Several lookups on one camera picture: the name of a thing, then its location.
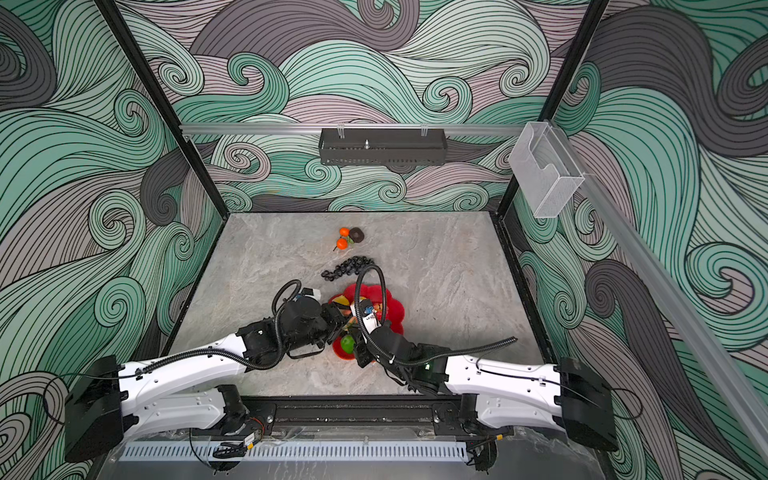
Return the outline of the green lime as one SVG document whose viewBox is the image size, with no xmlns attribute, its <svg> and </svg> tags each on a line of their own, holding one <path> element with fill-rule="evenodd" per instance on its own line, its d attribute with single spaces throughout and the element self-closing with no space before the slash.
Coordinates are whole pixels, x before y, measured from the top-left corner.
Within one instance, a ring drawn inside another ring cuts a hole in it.
<svg viewBox="0 0 768 480">
<path fill-rule="evenodd" d="M 340 348 L 345 355 L 354 355 L 355 340 L 350 334 L 344 335 L 340 340 Z"/>
</svg>

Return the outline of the red flower-shaped fruit bowl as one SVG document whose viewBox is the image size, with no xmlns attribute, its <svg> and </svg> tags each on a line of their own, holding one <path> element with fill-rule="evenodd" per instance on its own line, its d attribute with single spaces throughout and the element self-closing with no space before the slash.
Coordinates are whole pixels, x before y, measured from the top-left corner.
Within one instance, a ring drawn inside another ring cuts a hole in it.
<svg viewBox="0 0 768 480">
<path fill-rule="evenodd" d="M 352 308 L 354 292 L 355 286 L 349 285 L 341 294 L 335 295 L 334 297 L 344 295 L 350 302 L 350 308 Z M 393 298 L 389 290 L 383 293 L 381 287 L 378 285 L 363 284 L 361 286 L 361 299 L 364 298 L 371 300 L 374 304 L 383 304 L 385 299 L 387 302 L 386 319 L 391 322 L 391 327 L 396 331 L 396 333 L 404 333 L 403 322 L 405 320 L 405 308 L 400 301 Z M 343 328 L 342 333 L 334 340 L 332 344 L 334 354 L 341 360 L 351 361 L 355 359 L 354 355 L 345 355 L 340 348 L 341 338 L 346 334 L 350 334 L 349 329 L 355 325 L 356 321 L 351 320 L 348 325 Z"/>
</svg>

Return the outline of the dark brown passion fruit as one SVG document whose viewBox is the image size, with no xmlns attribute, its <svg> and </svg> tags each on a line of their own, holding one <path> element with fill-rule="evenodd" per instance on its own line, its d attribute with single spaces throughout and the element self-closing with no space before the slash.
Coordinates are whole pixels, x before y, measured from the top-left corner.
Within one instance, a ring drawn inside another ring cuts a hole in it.
<svg viewBox="0 0 768 480">
<path fill-rule="evenodd" d="M 360 228 L 354 227 L 349 230 L 347 237 L 353 243 L 360 243 L 365 239 L 365 234 Z"/>
</svg>

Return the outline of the small wrinkled yellow fruit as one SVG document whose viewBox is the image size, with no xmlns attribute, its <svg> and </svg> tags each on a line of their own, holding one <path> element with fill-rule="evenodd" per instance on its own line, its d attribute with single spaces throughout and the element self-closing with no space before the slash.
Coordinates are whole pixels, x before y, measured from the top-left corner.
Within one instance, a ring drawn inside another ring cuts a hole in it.
<svg viewBox="0 0 768 480">
<path fill-rule="evenodd" d="M 344 295 L 339 295 L 337 297 L 334 297 L 332 299 L 332 302 L 335 303 L 335 304 L 341 305 L 343 307 L 349 307 L 350 306 L 349 300 Z"/>
</svg>

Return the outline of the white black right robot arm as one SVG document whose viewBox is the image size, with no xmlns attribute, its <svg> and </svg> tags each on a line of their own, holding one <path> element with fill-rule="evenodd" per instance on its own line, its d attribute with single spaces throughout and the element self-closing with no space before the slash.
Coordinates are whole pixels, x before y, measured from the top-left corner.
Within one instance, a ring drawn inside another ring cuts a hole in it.
<svg viewBox="0 0 768 480">
<path fill-rule="evenodd" d="M 544 429 L 595 450 L 619 447 L 612 388 L 581 361 L 495 361 L 487 358 L 488 347 L 451 350 L 417 344 L 388 325 L 372 331 L 357 327 L 352 335 L 360 366 L 376 362 L 396 382 L 423 395 L 468 397 L 474 429 Z"/>
</svg>

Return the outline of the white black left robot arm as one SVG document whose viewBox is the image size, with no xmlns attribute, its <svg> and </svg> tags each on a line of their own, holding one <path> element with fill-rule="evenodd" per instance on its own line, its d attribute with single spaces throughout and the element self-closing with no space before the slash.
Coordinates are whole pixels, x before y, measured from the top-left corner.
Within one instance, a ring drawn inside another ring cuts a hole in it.
<svg viewBox="0 0 768 480">
<path fill-rule="evenodd" d="M 231 379 L 270 370 L 286 357 L 297 359 L 306 346 L 322 351 L 352 311 L 302 293 L 273 316 L 202 347 L 124 364 L 113 355 L 96 360 L 65 400 L 65 460 L 84 462 L 130 438 L 178 428 L 240 431 L 248 410 Z"/>
</svg>

